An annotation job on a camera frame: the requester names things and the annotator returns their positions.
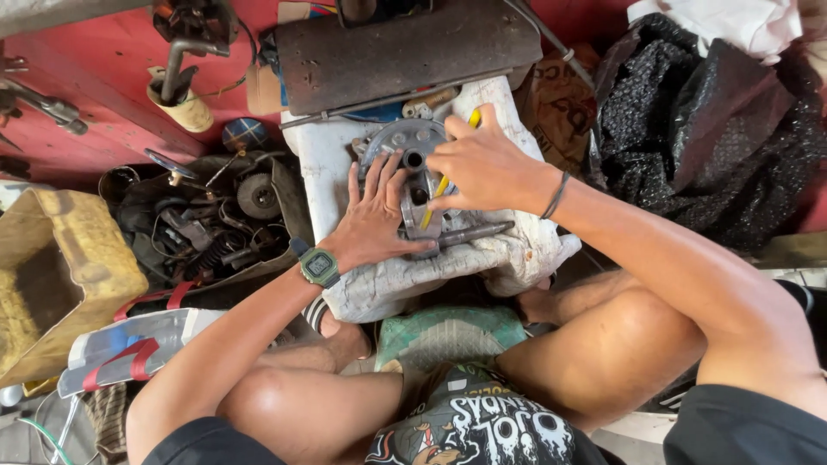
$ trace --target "bracelet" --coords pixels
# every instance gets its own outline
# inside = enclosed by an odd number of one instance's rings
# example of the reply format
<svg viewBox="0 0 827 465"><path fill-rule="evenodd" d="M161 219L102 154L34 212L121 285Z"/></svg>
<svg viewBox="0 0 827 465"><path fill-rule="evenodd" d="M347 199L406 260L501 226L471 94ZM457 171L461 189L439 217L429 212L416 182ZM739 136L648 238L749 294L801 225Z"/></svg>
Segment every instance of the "bracelet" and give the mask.
<svg viewBox="0 0 827 465"><path fill-rule="evenodd" d="M557 188L557 192L552 197L552 202L548 204L548 208L546 212L540 217L540 219L549 219L554 214L554 210L557 210L557 206L560 204L560 200L563 198L563 189L566 188L566 182L568 179L571 178L571 175L568 171L563 171L563 181L560 183L560 187Z"/></svg>

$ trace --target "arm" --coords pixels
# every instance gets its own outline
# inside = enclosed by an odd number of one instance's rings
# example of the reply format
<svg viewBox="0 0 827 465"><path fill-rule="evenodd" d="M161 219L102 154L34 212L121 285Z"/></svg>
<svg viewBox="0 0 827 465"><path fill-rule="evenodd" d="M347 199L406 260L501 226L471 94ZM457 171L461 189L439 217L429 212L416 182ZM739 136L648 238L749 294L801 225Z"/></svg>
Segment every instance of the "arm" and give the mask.
<svg viewBox="0 0 827 465"><path fill-rule="evenodd" d="M543 214L562 172L522 153L500 129L492 105L473 130L446 121L457 137L428 157L460 194L434 209L516 209ZM769 395L827 419L827 386L797 302L758 270L700 235L570 180L552 219L616 261L696 322L709 341L699 384Z"/></svg>
<svg viewBox="0 0 827 465"><path fill-rule="evenodd" d="M401 153L390 159L387 154L376 157L368 171L364 199L360 199L356 181L357 166L351 167L347 213L337 230L318 244L337 258L340 273L433 247L429 241L403 241L396 233L402 218L399 190L407 175L405 170L396 170L400 158ZM321 292L321 286L302 276L299 265L293 266L172 357L141 390L127 414L130 463L143 463L177 428L215 415L224 396L273 339Z"/></svg>

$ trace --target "hand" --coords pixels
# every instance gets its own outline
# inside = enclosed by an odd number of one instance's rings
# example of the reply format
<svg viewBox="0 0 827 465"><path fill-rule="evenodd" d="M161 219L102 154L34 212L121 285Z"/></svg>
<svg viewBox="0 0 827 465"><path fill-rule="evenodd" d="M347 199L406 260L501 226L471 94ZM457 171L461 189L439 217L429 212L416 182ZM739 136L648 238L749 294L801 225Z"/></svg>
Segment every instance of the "hand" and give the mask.
<svg viewBox="0 0 827 465"><path fill-rule="evenodd" d="M356 178L359 165L351 165L348 175L351 200L345 218L342 218L336 231L318 244L336 257L340 273L406 253L425 252L437 246L433 240L406 241L396 232L402 222L399 192L409 176L407 170L396 170L401 159L402 151L397 150L390 159L388 153L383 151L373 160L367 172L365 197L362 199Z"/></svg>
<svg viewBox="0 0 827 465"><path fill-rule="evenodd" d="M562 172L524 154L503 133L494 105L480 107L482 125L468 126L458 117L445 120L445 131L456 140L437 146L428 168L448 176L459 194L428 203L431 210L522 210L537 215L551 201Z"/></svg>

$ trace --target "rusty metal plate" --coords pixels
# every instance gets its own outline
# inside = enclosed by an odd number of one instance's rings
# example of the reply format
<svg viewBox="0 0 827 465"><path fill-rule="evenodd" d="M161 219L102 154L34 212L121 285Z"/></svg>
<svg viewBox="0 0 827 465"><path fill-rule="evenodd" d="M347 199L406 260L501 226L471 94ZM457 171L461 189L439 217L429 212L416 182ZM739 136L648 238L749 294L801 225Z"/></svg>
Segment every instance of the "rusty metal plate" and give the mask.
<svg viewBox="0 0 827 465"><path fill-rule="evenodd" d="M318 113L543 57L503 0L439 0L432 13L345 29L335 16L275 30L290 112Z"/></svg>

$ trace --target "printed graphic on shirt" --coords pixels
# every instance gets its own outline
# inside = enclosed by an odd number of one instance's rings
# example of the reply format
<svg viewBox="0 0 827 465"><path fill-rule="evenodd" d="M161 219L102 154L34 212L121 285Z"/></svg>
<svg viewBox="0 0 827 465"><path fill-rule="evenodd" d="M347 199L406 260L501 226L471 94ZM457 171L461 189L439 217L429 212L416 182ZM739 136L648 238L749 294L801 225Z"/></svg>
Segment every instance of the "printed graphic on shirt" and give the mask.
<svg viewBox="0 0 827 465"><path fill-rule="evenodd" d="M474 376L467 371L478 371ZM493 372L468 366L453 369L405 421L377 434L367 463L396 465L570 465L571 428L559 416L513 393ZM480 384L488 378L491 381ZM452 392L464 385L469 393ZM480 392L496 392L487 395Z"/></svg>

